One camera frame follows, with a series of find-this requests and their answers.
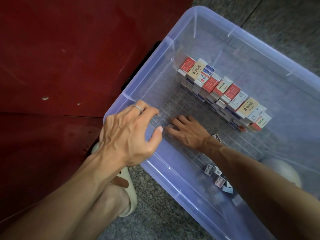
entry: red wall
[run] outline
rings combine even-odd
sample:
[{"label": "red wall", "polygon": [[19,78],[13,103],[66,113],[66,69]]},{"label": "red wall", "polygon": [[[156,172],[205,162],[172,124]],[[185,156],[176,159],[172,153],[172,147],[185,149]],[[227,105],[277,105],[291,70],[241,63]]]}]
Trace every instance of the red wall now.
[{"label": "red wall", "polygon": [[1,228],[79,167],[121,86],[191,3],[2,0]]}]

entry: gray granite floor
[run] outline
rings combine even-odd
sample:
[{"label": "gray granite floor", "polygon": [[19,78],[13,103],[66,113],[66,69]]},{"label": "gray granite floor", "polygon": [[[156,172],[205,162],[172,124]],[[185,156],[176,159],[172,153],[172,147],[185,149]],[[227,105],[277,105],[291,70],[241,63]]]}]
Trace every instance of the gray granite floor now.
[{"label": "gray granite floor", "polygon": [[[194,0],[320,76],[320,0]],[[141,166],[129,169],[138,208],[99,239],[212,239]]]}]

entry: white slipper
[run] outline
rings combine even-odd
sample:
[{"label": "white slipper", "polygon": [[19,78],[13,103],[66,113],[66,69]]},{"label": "white slipper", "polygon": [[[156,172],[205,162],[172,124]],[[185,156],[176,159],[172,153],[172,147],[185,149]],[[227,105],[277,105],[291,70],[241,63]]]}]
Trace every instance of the white slipper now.
[{"label": "white slipper", "polygon": [[[98,149],[99,149],[99,142],[94,145],[94,147],[91,150],[91,154],[95,153]],[[124,188],[124,190],[127,192],[129,196],[130,206],[122,214],[119,215],[120,217],[126,217],[130,215],[132,212],[134,212],[134,210],[137,208],[137,204],[138,204],[137,193],[134,190],[134,184],[132,183],[132,180],[128,171],[128,167],[124,167],[124,169],[122,169],[117,176],[129,182],[129,186],[127,188]]]}]

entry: leg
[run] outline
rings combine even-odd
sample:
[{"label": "leg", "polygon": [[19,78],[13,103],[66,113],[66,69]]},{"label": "leg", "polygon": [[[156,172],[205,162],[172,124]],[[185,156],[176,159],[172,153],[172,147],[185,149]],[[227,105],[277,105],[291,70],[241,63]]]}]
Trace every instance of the leg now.
[{"label": "leg", "polygon": [[96,240],[117,216],[128,210],[129,206],[129,196],[124,188],[108,185],[79,223],[72,239]]}]

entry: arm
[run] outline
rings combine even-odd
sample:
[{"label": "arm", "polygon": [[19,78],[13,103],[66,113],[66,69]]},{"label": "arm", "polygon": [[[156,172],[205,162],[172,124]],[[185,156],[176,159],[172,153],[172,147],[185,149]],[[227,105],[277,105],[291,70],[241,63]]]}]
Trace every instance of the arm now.
[{"label": "arm", "polygon": [[201,153],[223,172],[277,239],[319,239],[320,202],[262,163],[224,146],[195,119],[171,119],[166,131]]},{"label": "arm", "polygon": [[100,133],[99,150],[84,161],[68,182],[8,228],[1,239],[69,239],[109,183],[128,186],[126,180],[116,175],[126,165],[137,165],[150,157],[162,140],[159,127],[145,141],[146,128],[159,111],[142,101],[137,105],[142,114],[129,106],[108,116]]}]

